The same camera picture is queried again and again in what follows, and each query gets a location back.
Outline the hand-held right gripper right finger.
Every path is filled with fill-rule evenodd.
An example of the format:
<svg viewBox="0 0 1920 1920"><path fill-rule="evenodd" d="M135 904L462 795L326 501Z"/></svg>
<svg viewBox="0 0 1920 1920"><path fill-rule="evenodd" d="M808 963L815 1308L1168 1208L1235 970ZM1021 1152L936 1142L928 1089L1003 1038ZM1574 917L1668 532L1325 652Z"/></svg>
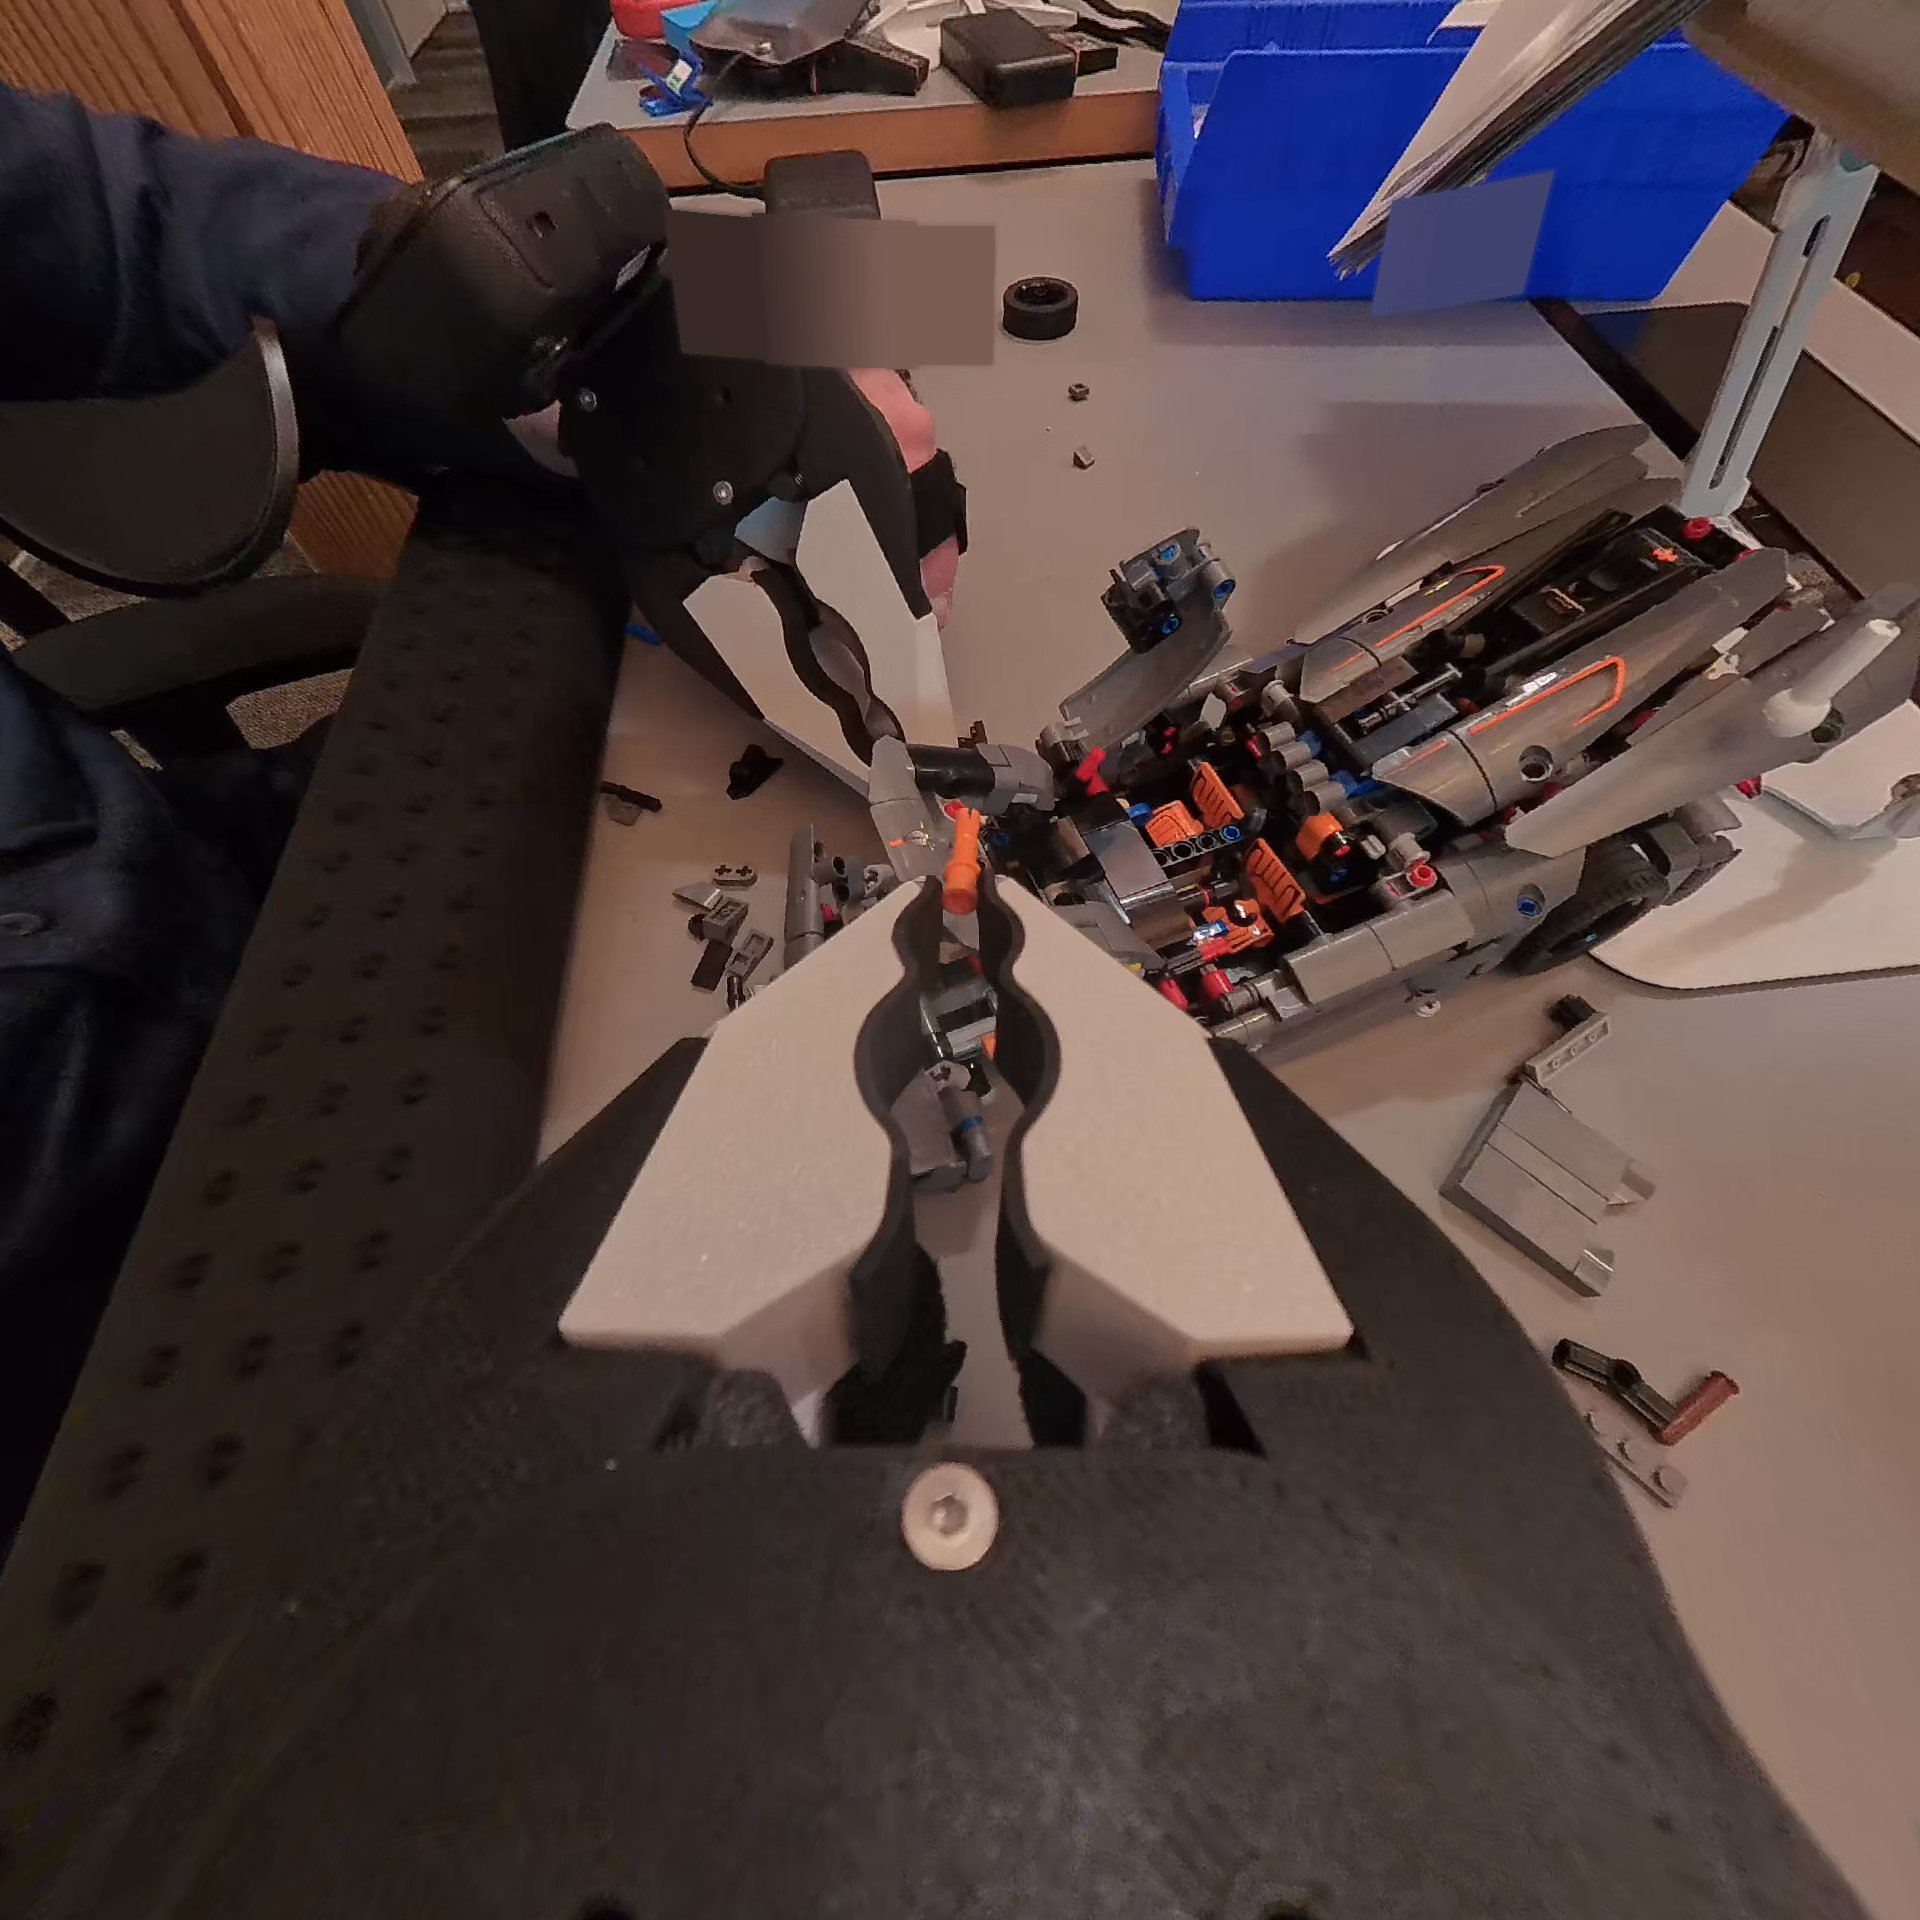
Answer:
<svg viewBox="0 0 1920 1920"><path fill-rule="evenodd" d="M1028 1422L1151 1376L1340 1353L1354 1322L1256 1138L1279 1086L1027 889L979 892L999 1078L999 1325Z"/></svg>

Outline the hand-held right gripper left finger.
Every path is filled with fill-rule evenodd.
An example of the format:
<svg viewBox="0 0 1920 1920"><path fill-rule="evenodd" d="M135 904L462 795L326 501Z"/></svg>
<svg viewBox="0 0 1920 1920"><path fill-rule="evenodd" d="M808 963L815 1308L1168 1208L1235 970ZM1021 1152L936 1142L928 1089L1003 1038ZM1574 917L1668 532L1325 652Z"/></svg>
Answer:
<svg viewBox="0 0 1920 1920"><path fill-rule="evenodd" d="M686 1044L688 1075L560 1315L572 1348L677 1353L912 1444L948 1400L939 1275L895 1106L928 1062L941 888L904 883Z"/></svg>

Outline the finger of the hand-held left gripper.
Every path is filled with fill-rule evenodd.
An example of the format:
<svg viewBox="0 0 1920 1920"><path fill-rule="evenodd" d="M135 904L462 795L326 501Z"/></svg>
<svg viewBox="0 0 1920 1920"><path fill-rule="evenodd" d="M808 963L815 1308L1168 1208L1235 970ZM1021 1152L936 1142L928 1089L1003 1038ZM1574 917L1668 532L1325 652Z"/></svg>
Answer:
<svg viewBox="0 0 1920 1920"><path fill-rule="evenodd" d="M950 747L955 728L939 622L907 606L851 480L807 502L796 564L821 610L815 654L854 701L866 737L891 730L910 746Z"/></svg>
<svg viewBox="0 0 1920 1920"><path fill-rule="evenodd" d="M907 606L886 609L868 641L794 566L742 566L704 581L684 610L758 721L868 797L875 733L901 733L872 668L904 661Z"/></svg>

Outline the lego subassembly with orange pin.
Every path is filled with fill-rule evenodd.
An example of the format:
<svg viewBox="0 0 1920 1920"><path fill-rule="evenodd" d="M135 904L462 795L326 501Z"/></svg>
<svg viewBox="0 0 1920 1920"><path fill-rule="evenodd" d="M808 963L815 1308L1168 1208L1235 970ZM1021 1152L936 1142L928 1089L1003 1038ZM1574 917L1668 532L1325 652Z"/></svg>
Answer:
<svg viewBox="0 0 1920 1920"><path fill-rule="evenodd" d="M982 816L965 800L935 800L923 826L888 830L891 853L912 856L910 874L941 888L944 922L919 988L916 1072L893 1104L904 1164L919 1193L955 1193L994 1170L987 1126L996 998L979 953Z"/></svg>

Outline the grey orange lego car model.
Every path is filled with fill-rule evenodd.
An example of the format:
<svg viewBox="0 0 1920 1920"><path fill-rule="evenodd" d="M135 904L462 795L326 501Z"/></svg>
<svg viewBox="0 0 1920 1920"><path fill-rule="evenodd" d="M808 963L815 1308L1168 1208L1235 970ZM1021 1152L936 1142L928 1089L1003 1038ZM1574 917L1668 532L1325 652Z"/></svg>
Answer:
<svg viewBox="0 0 1920 1920"><path fill-rule="evenodd" d="M1154 541L1101 595L1119 659L1032 752L910 747L904 818L979 808L986 874L1247 1049L1594 953L1738 858L1728 794L1915 682L1915 587L1687 517L1645 441L1538 451L1253 661L1197 530Z"/></svg>

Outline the person's left forearm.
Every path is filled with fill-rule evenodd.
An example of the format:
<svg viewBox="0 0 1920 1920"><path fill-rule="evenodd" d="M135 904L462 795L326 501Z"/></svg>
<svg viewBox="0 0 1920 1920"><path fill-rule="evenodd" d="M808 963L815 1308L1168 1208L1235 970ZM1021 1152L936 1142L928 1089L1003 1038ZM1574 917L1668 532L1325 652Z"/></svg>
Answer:
<svg viewBox="0 0 1920 1920"><path fill-rule="evenodd" d="M468 465L450 425L379 400L326 349L367 230L410 200L357 165L2 86L2 397L178 394L266 320L309 473L414 485Z"/></svg>

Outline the grey lego panel assembly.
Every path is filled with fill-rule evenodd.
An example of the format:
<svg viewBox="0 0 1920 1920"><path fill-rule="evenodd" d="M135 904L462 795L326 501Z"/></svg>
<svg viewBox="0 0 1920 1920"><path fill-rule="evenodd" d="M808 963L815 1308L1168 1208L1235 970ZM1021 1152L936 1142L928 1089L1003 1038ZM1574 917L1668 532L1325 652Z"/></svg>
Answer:
<svg viewBox="0 0 1920 1920"><path fill-rule="evenodd" d="M1608 1224L1654 1193L1642 1164L1550 1090L1516 1076L1476 1123L1440 1195L1584 1298L1615 1275Z"/></svg>

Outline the grey lego plate with holes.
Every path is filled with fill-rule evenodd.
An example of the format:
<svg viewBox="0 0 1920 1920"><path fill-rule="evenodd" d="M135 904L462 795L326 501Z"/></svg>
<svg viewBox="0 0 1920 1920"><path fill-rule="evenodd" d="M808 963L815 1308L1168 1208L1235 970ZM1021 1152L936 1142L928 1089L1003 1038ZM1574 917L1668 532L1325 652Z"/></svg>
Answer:
<svg viewBox="0 0 1920 1920"><path fill-rule="evenodd" d="M1654 1505L1676 1508L1684 1502L1690 1476L1668 1458L1667 1450L1629 1432L1600 1424L1596 1416L1589 1416L1589 1432L1608 1465Z"/></svg>

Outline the lego instruction booklet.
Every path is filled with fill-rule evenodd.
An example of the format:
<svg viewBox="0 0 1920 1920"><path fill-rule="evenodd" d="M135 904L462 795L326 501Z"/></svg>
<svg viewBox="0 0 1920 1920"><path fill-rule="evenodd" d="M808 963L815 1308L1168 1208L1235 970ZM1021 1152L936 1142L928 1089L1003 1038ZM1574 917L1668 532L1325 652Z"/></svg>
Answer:
<svg viewBox="0 0 1920 1920"><path fill-rule="evenodd" d="M1676 33L1698 2L1501 2L1397 168L1330 250L1335 275L1371 265L1394 206L1476 185L1574 100Z"/></svg>

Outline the person's left hand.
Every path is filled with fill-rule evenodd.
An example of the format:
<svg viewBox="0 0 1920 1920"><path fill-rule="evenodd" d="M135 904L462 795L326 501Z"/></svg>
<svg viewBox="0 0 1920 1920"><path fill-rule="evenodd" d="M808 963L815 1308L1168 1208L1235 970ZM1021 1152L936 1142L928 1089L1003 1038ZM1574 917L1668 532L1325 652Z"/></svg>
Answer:
<svg viewBox="0 0 1920 1920"><path fill-rule="evenodd" d="M970 497L954 457L939 446L931 410L910 377L888 369L854 369L848 374L861 397L886 422L903 457L914 532L919 581L939 628L954 610L954 589L970 552Z"/></svg>

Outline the red and blue tool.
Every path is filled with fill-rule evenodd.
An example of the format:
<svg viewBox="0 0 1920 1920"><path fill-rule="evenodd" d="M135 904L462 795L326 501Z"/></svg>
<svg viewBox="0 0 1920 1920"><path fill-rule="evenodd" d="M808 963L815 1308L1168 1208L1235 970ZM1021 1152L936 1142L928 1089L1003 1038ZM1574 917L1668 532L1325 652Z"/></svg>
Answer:
<svg viewBox="0 0 1920 1920"><path fill-rule="evenodd" d="M611 2L608 11L608 80L635 84L643 115L667 117L707 105L704 60L692 48L692 35L714 2Z"/></svg>

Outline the wooden cabinet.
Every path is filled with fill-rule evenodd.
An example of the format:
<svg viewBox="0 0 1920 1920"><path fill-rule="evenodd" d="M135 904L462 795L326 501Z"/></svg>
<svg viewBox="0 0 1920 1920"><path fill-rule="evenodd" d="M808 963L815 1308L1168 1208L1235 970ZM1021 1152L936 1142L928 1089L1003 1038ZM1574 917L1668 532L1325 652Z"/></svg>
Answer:
<svg viewBox="0 0 1920 1920"><path fill-rule="evenodd" d="M2 2L2 77L420 179L343 2Z"/></svg>

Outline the dark handheld device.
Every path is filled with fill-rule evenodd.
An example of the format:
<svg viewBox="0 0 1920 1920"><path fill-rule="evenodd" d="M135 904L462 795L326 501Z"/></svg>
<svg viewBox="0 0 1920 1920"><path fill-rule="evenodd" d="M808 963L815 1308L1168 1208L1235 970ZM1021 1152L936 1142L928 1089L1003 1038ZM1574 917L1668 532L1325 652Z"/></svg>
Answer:
<svg viewBox="0 0 1920 1920"><path fill-rule="evenodd" d="M933 72L871 26L868 2L720 2L688 44L722 92L916 97Z"/></svg>

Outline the black office chair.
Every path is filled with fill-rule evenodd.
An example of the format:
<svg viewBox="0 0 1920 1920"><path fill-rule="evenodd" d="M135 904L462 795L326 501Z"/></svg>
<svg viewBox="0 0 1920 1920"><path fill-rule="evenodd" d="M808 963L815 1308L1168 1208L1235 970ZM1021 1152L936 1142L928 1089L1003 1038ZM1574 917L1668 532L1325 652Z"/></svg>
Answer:
<svg viewBox="0 0 1920 1920"><path fill-rule="evenodd" d="M350 668L382 589L260 579L300 480L293 385L272 324L192 388L2 410L5 547L131 606L69 617L5 566L13 665L156 761L237 752L231 701Z"/></svg>

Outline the blue storage bin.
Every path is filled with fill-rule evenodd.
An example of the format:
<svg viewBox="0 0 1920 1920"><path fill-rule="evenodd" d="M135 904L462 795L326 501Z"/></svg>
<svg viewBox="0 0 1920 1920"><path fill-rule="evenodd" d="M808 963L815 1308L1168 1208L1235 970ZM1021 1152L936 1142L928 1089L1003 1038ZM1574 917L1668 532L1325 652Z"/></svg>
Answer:
<svg viewBox="0 0 1920 1920"><path fill-rule="evenodd" d="M1370 301L1328 260L1470 53L1238 53L1160 65L1165 246L1196 300ZM1530 298L1645 301L1754 173L1788 110L1668 35L1494 179L1552 177Z"/></svg>
<svg viewBox="0 0 1920 1920"><path fill-rule="evenodd" d="M1163 60L1224 65L1238 53L1404 53L1466 48L1474 24L1455 2L1181 2Z"/></svg>

